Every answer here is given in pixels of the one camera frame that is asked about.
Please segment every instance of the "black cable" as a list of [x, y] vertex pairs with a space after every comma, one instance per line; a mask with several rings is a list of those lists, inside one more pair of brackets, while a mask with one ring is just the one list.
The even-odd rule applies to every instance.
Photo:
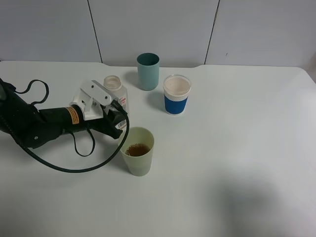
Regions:
[[66, 172], [66, 173], [85, 173], [85, 172], [89, 172], [89, 171], [93, 171], [95, 169], [98, 169], [104, 165], [106, 165], [107, 163], [109, 163], [119, 152], [119, 150], [122, 148], [125, 140], [127, 139], [128, 136], [128, 132], [129, 132], [129, 119], [127, 116], [127, 112], [123, 109], [123, 107], [116, 101], [114, 100], [112, 102], [112, 105], [118, 110], [120, 111], [123, 116], [126, 119], [126, 132], [125, 135], [123, 137], [123, 140], [121, 141], [120, 145], [118, 146], [118, 148], [114, 151], [114, 153], [104, 162], [102, 162], [99, 165], [90, 167], [90, 168], [86, 168], [86, 169], [65, 169], [65, 168], [61, 168], [58, 167], [56, 165], [53, 165], [45, 160], [43, 160], [42, 158], [38, 157], [36, 154], [34, 154], [29, 148], [27, 148], [21, 141], [20, 139], [15, 135], [14, 131], [11, 129], [10, 125], [6, 122], [6, 120], [4, 119], [4, 117], [2, 115], [0, 115], [0, 119], [2, 120], [3, 124], [6, 126], [6, 128], [9, 131], [9, 134], [12, 136], [12, 138], [14, 139], [14, 141], [27, 153], [29, 154], [31, 157], [33, 157], [34, 159], [36, 159], [38, 162], [48, 166], [49, 168], [61, 171], [61, 172]]
[[47, 100], [48, 95], [49, 95], [49, 87], [48, 87], [48, 85], [47, 85], [46, 82], [44, 82], [44, 81], [42, 81], [42, 80], [32, 80], [32, 81], [30, 81], [30, 83], [29, 83], [29, 85], [28, 85], [28, 87], [26, 88], [25, 91], [23, 91], [23, 92], [17, 92], [17, 91], [14, 89], [14, 92], [17, 93], [17, 94], [25, 94], [25, 93], [27, 93], [27, 92], [30, 91], [30, 89], [31, 89], [31, 87], [32, 87], [32, 84], [33, 84], [35, 81], [39, 81], [39, 82], [42, 82], [42, 83], [44, 84], [45, 89], [46, 89], [46, 94], [45, 94], [44, 98], [43, 98], [41, 101], [34, 101], [34, 102], [32, 102], [32, 103], [31, 103], [32, 106], [37, 105], [37, 104], [42, 104], [42, 103], [44, 103], [44, 102]]
[[76, 153], [77, 153], [79, 156], [81, 156], [81, 157], [88, 157], [89, 155], [91, 155], [91, 154], [93, 153], [94, 148], [95, 148], [95, 140], [94, 140], [94, 137], [93, 137], [93, 135], [92, 135], [90, 129], [89, 129], [88, 127], [86, 127], [85, 129], [86, 129], [86, 131], [89, 133], [89, 135], [90, 135], [90, 137], [91, 137], [91, 139], [92, 139], [92, 150], [91, 150], [91, 152], [90, 152], [89, 154], [87, 154], [87, 155], [82, 155], [82, 154], [80, 154], [80, 153], [78, 152], [75, 135], [74, 135], [73, 132], [69, 132], [69, 134], [72, 135], [72, 137], [74, 138], [75, 151], [76, 151]]

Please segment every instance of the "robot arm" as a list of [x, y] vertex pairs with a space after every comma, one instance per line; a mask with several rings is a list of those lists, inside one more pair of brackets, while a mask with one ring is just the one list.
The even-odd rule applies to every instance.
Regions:
[[[45, 98], [47, 98], [48, 86], [46, 83], [44, 84], [46, 87]], [[70, 107], [37, 110], [34, 104], [27, 104], [17, 95], [13, 85], [0, 79], [0, 130], [9, 133], [22, 149], [46, 165], [44, 160], [37, 157], [28, 148], [40, 147], [63, 134], [73, 134], [83, 130], [89, 132], [90, 129], [117, 139], [122, 131], [116, 129], [116, 125], [123, 120], [126, 120], [128, 124], [125, 133], [125, 137], [127, 137], [129, 129], [127, 113], [117, 98], [96, 81], [84, 82], [74, 96]], [[116, 110], [109, 110], [106, 114], [105, 106], [113, 106]], [[48, 166], [60, 171], [76, 173], [96, 169], [96, 166], [84, 170], [67, 170], [51, 164]]]

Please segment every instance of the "white cup rim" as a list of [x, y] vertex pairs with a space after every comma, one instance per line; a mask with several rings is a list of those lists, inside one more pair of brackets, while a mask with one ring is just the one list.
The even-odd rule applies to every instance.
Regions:
[[[174, 94], [172, 93], [172, 91], [170, 91], [170, 89], [168, 89], [168, 88], [165, 86], [166, 81], [168, 81], [169, 79], [171, 79], [171, 78], [173, 78], [173, 77], [179, 77], [179, 78], [184, 79], [185, 81], [187, 81], [187, 82], [189, 83], [190, 88], [189, 88], [188, 90], [184, 90], [184, 91], [177, 91], [177, 93], [183, 93], [183, 94], [181, 94], [181, 95], [174, 95]], [[191, 90], [191, 86], [192, 86], [191, 81], [190, 81], [187, 77], [185, 77], [185, 76], [183, 76], [183, 75], [179, 75], [179, 74], [170, 75], [170, 76], [168, 76], [168, 77], [164, 80], [164, 82], [163, 82], [163, 90], [164, 90], [165, 92], [167, 92], [169, 95], [172, 95], [172, 96], [174, 96], [174, 97], [182, 97], [182, 96], [187, 95], [187, 94], [190, 92], [190, 90]]]

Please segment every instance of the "brown liquid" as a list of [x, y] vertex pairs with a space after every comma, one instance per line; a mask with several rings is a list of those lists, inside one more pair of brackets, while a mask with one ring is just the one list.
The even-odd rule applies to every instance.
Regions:
[[140, 157], [150, 151], [149, 147], [146, 146], [145, 144], [134, 144], [131, 145], [127, 150], [126, 154], [131, 156], [131, 157]]

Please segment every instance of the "plastic cup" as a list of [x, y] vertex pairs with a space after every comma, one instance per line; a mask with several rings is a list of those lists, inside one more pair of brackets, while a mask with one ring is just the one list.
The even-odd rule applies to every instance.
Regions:
[[191, 82], [182, 75], [171, 75], [164, 80], [164, 106], [167, 113], [179, 115], [184, 111], [191, 90]]
[[[118, 139], [119, 144], [121, 143], [124, 135], [125, 131], [121, 134], [121, 136]], [[127, 149], [131, 145], [135, 144], [144, 144], [149, 147], [150, 151], [139, 157], [132, 157], [127, 155]], [[124, 161], [129, 171], [135, 176], [144, 176], [149, 172], [152, 164], [154, 151], [154, 136], [149, 130], [143, 127], [132, 127], [129, 129], [127, 139], [124, 142], [124, 145], [122, 146], [120, 151], [122, 152]]]
[[159, 57], [154, 53], [143, 53], [137, 57], [137, 70], [143, 90], [153, 90], [159, 82]]

